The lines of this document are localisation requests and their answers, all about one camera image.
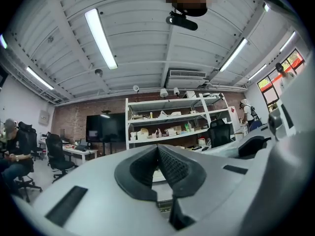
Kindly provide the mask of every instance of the television screen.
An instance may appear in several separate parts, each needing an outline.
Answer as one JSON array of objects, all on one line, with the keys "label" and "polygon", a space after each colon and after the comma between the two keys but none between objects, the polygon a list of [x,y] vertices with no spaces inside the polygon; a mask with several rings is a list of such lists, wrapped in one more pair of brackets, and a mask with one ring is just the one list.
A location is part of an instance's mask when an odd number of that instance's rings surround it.
[{"label": "television screen", "polygon": [[87,116],[88,142],[117,143],[126,141],[125,114]]}]

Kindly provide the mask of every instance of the window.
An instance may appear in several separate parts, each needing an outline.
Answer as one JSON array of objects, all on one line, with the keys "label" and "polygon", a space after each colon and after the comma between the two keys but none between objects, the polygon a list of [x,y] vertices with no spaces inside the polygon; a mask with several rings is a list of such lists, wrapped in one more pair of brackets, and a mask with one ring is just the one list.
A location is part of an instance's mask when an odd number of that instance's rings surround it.
[{"label": "window", "polygon": [[[294,50],[283,62],[282,66],[286,72],[300,74],[304,68],[304,60],[297,50]],[[266,78],[259,81],[258,87],[264,96],[269,112],[277,107],[276,102],[282,94],[280,86],[282,75],[274,69]]]}]

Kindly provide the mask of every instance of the light fixture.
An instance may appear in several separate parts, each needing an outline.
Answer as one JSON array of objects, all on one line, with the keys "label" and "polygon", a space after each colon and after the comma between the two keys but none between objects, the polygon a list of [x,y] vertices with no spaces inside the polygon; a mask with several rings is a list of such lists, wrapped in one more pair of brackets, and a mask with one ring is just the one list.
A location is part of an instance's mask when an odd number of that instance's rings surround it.
[{"label": "light fixture", "polygon": [[48,87],[50,90],[54,89],[51,85],[49,85],[46,81],[44,81],[42,78],[40,78],[30,67],[28,66],[26,70],[32,74],[35,78],[37,78],[42,84],[44,84],[46,87]]},{"label": "light fixture", "polygon": [[266,3],[264,3],[264,9],[265,9],[266,12],[268,12],[268,10],[270,9],[269,6]]},{"label": "light fixture", "polygon": [[258,73],[260,73],[264,68],[266,68],[267,67],[267,65],[266,64],[264,64],[264,66],[262,67],[262,68],[260,68],[253,76],[251,76],[250,78],[249,78],[249,80],[251,80],[253,77],[255,77]]},{"label": "light fixture", "polygon": [[228,60],[222,66],[222,68],[220,69],[220,72],[223,72],[224,70],[226,70],[226,68],[232,63],[232,61],[236,58],[236,56],[240,53],[240,51],[246,44],[247,44],[247,40],[243,38],[240,44],[238,45],[238,47],[235,49],[232,55],[228,58]]},{"label": "light fixture", "polygon": [[90,10],[86,12],[84,15],[88,22],[90,30],[92,32],[93,38],[108,68],[111,70],[118,68],[117,63],[113,57],[113,54],[109,48],[109,44],[107,42],[103,27],[102,27],[102,23],[98,15],[98,10],[97,9]]},{"label": "light fixture", "polygon": [[6,44],[2,34],[0,35],[0,43],[3,46],[3,48],[6,49],[8,47],[8,45]]},{"label": "light fixture", "polygon": [[295,36],[296,32],[294,31],[291,35],[291,37],[287,40],[287,42],[281,47],[280,52],[284,50],[284,48],[288,45],[288,43],[292,40],[292,38]]},{"label": "light fixture", "polygon": [[108,116],[108,115],[100,115],[100,116],[102,116],[104,118],[110,118],[110,116]]}]

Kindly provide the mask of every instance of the white desk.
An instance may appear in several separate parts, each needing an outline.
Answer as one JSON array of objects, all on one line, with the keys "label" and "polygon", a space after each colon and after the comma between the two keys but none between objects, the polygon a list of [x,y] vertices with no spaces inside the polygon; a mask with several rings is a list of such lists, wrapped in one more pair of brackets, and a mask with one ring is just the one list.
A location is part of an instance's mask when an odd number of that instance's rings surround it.
[{"label": "white desk", "polygon": [[97,149],[91,149],[91,150],[87,150],[87,151],[80,151],[80,150],[73,149],[73,148],[65,148],[65,146],[63,146],[63,150],[67,151],[69,153],[72,153],[72,154],[81,155],[82,156],[82,164],[85,163],[85,156],[86,155],[94,154],[95,158],[97,158]]}]

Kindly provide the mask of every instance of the white wall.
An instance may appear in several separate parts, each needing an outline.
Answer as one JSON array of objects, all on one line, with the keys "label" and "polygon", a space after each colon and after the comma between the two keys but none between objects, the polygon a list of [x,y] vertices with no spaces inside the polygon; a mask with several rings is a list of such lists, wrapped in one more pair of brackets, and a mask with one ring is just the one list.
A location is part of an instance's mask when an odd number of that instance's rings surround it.
[{"label": "white wall", "polygon": [[[48,126],[38,123],[40,111],[49,112]],[[51,123],[55,108],[34,94],[32,91],[23,86],[20,82],[15,81],[8,76],[0,92],[0,120],[5,122],[11,118],[22,121],[26,124],[32,124],[36,129],[37,138],[39,134],[46,134],[51,130]]]},{"label": "white wall", "polygon": [[248,88],[248,90],[245,92],[245,97],[246,99],[250,100],[250,103],[255,108],[259,118],[261,118],[262,123],[267,123],[269,111],[265,99],[256,83],[252,84]]}]

